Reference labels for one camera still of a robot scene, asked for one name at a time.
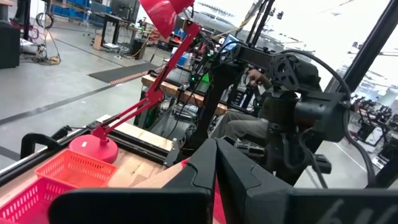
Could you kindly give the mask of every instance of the lamp base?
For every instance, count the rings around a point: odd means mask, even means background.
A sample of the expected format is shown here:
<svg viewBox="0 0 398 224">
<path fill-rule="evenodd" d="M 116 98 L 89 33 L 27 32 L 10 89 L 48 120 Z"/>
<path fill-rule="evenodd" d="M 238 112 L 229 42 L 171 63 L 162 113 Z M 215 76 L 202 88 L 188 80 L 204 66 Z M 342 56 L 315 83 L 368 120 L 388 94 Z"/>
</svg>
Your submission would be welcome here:
<svg viewBox="0 0 398 224">
<path fill-rule="evenodd" d="M 108 139 L 108 143 L 101 146 L 100 139 L 92 134 L 75 138 L 69 144 L 69 149 L 110 164 L 116 160 L 119 151 L 118 145 L 113 140 Z"/>
</svg>

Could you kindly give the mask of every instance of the pink basket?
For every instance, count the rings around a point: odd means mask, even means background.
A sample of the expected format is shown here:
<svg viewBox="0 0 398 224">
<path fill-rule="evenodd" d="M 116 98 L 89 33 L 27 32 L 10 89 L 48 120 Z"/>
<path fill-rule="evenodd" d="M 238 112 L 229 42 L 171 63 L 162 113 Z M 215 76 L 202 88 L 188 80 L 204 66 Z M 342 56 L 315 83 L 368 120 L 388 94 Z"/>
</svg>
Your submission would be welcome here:
<svg viewBox="0 0 398 224">
<path fill-rule="evenodd" d="M 0 224 L 47 224 L 47 210 L 59 195 L 75 189 L 40 178 L 0 208 Z"/>
</svg>

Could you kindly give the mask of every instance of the red desk lamp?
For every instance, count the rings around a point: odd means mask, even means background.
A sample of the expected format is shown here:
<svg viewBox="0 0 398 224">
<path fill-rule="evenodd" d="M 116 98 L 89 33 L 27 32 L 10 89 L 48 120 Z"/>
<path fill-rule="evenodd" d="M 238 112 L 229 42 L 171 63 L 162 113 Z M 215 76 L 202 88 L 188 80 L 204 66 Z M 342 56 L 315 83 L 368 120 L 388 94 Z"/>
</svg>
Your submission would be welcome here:
<svg viewBox="0 0 398 224">
<path fill-rule="evenodd" d="M 159 30 L 160 34 L 166 39 L 175 27 L 177 15 L 186 7 L 191 6 L 195 0 L 139 0 L 149 18 Z M 194 22 L 187 23 L 187 36 L 184 38 L 180 47 L 176 50 L 169 62 L 160 72 L 153 84 L 145 94 L 145 98 L 127 110 L 114 115 L 110 119 L 103 121 L 96 127 L 91 134 L 86 134 L 75 138 L 69 148 L 75 152 L 86 154 L 87 156 L 113 163 L 118 156 L 118 146 L 114 141 L 107 137 L 107 134 L 120 124 L 139 115 L 144 110 L 151 108 L 164 98 L 160 85 L 165 80 L 170 71 L 177 64 L 179 58 L 188 49 L 194 38 L 201 31 L 201 26 Z"/>
</svg>

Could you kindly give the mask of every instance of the lamp arm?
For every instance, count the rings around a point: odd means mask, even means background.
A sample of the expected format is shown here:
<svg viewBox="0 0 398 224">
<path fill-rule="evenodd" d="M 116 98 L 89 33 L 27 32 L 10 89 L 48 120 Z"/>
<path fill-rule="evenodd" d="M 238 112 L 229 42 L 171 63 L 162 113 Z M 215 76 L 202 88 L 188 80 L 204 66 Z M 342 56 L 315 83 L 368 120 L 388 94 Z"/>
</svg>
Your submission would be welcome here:
<svg viewBox="0 0 398 224">
<path fill-rule="evenodd" d="M 166 79 L 167 75 L 175 67 L 180 57 L 189 48 L 190 44 L 193 42 L 194 38 L 199 34 L 200 31 L 201 31 L 201 26 L 199 26 L 199 24 L 196 24 L 194 22 L 188 22 L 187 36 L 180 44 L 180 47 L 174 52 L 173 56 L 170 58 L 166 66 L 162 69 L 162 71 L 157 76 L 153 84 L 149 87 L 149 89 L 145 93 L 145 98 L 139 101 L 138 103 L 132 105 L 130 108 L 126 109 L 122 113 L 119 113 L 115 116 L 112 116 L 110 119 L 103 121 L 103 124 L 95 128 L 92 134 L 95 135 L 96 137 L 99 137 L 100 139 L 104 139 L 106 138 L 106 134 L 110 133 L 120 124 L 141 114 L 144 110 L 149 109 L 152 106 L 156 105 L 157 103 L 161 102 L 164 98 L 164 94 L 160 90 L 162 82 Z M 109 126 L 112 122 L 118 119 L 121 120 L 118 121 L 116 124 Z"/>
</svg>

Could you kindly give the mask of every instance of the concrete floor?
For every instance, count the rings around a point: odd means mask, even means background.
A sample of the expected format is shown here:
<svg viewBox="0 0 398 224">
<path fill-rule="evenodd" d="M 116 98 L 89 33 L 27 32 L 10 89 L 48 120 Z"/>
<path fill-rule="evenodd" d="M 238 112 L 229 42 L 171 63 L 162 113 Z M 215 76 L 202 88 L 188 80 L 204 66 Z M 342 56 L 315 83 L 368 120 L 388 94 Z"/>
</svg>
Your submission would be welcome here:
<svg viewBox="0 0 398 224">
<path fill-rule="evenodd" d="M 93 31 L 69 22 L 55 23 L 51 33 L 61 55 L 60 65 L 48 67 L 22 63 L 17 68 L 1 70 L 0 95 L 4 97 L 0 98 L 0 151 L 3 147 L 18 155 L 21 138 L 26 133 L 51 135 L 66 124 L 83 126 L 104 114 L 115 114 L 138 101 L 140 79 L 83 97 L 85 93 L 108 85 L 88 74 L 145 63 L 150 60 L 155 49 L 148 47 L 142 60 L 116 59 L 114 53 L 92 49 L 90 38 L 83 36 L 85 30 Z M 55 53 L 50 42 L 48 49 Z M 161 65 L 163 58 L 169 55 L 170 52 L 157 50 L 152 63 Z M 38 113 L 40 111 L 37 108 L 44 106 L 48 110 Z M 24 112 L 34 115 L 10 121 L 10 117 L 18 118 L 18 114 Z M 343 142 L 324 142 L 318 152 L 326 155 L 333 164 L 332 173 L 325 175 L 331 188 L 362 188 L 366 185 L 363 160 L 350 146 Z M 0 169 L 13 162 L 12 159 L 0 156 Z M 319 185 L 311 169 L 297 183 L 297 187 L 314 188 Z"/>
</svg>

